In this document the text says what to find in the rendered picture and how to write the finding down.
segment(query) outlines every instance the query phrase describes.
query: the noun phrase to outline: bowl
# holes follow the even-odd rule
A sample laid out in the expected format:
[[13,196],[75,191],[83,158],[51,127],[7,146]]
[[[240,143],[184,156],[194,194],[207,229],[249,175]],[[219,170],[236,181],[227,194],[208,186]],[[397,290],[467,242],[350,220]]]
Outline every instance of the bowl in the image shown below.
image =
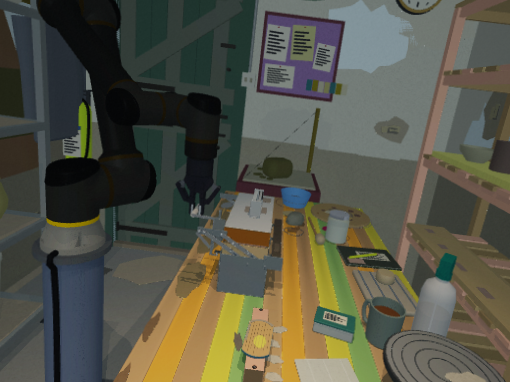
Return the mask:
[[283,204],[296,210],[305,208],[311,196],[311,193],[306,190],[302,190],[301,188],[282,188]]
[[460,145],[460,152],[469,162],[485,163],[492,158],[494,150],[487,147]]

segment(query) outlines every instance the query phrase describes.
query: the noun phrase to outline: black book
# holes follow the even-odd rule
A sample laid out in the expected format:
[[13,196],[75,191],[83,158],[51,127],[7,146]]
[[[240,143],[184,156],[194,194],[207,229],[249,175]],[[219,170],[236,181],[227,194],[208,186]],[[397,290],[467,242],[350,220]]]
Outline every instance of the black book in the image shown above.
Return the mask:
[[344,261],[345,265],[350,267],[374,269],[384,268],[402,271],[402,268],[400,265],[398,265],[393,256],[391,256],[390,253],[384,249],[343,247],[340,245],[337,245],[336,248],[340,253],[340,257]]

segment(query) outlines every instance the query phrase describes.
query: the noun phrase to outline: bulletin board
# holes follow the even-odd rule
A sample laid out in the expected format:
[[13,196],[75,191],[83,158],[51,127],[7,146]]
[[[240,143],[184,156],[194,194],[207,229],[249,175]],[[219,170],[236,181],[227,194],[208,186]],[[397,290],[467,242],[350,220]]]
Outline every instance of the bulletin board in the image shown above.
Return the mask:
[[344,29],[344,21],[266,12],[257,91],[331,102]]

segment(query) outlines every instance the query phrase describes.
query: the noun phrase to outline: wooden spoon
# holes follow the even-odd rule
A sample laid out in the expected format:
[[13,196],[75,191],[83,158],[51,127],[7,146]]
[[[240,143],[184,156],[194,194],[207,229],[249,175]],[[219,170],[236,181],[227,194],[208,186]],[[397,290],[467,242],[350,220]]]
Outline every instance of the wooden spoon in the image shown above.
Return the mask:
[[326,238],[324,237],[324,235],[317,233],[317,231],[315,230],[315,226],[313,225],[312,219],[310,217],[308,217],[308,221],[310,222],[310,225],[312,226],[312,231],[315,234],[315,242],[318,245],[323,245],[326,241]]

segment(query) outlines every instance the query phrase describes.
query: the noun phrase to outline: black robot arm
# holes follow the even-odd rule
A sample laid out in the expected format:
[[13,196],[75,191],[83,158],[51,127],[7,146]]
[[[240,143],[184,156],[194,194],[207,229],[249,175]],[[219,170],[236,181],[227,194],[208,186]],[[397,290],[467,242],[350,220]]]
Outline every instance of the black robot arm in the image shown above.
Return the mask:
[[156,173],[136,149],[133,125],[186,128],[186,177],[177,187],[191,205],[196,194],[201,205],[210,203],[219,191],[212,175],[220,100],[197,93],[143,91],[121,63],[116,38],[120,12],[113,0],[39,0],[37,6],[90,75],[103,146],[99,161],[61,160],[48,166],[47,218],[60,223],[88,221],[102,208],[152,196]]

